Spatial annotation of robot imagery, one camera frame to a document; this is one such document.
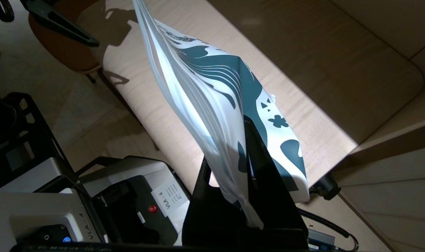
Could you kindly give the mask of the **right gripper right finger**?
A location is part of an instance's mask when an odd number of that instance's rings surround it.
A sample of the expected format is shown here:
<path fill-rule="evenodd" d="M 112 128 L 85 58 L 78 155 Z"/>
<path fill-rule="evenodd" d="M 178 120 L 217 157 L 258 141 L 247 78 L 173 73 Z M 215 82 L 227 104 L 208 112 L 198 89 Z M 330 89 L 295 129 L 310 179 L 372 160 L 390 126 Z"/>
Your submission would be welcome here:
<path fill-rule="evenodd" d="M 307 245 L 308 231 L 253 121 L 244 118 L 249 196 L 262 229 L 250 232 L 255 245 Z"/>

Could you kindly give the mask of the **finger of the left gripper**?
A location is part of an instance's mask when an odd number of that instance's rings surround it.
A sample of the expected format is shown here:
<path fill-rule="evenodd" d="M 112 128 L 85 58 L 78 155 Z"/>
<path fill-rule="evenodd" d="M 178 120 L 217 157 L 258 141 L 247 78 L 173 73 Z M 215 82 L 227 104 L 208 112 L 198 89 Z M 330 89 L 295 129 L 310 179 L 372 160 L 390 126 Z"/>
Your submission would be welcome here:
<path fill-rule="evenodd" d="M 45 0 L 22 0 L 21 3 L 41 26 L 86 46 L 99 47 L 97 39 L 62 15 Z"/>

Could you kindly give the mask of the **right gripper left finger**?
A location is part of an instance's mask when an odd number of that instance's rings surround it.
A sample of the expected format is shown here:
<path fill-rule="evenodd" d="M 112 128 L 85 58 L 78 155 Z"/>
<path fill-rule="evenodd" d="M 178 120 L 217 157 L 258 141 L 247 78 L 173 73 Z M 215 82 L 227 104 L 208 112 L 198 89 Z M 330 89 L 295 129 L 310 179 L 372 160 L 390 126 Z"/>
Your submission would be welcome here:
<path fill-rule="evenodd" d="M 245 214 L 209 185 L 210 177 L 203 159 L 183 223 L 183 245 L 254 245 Z"/>

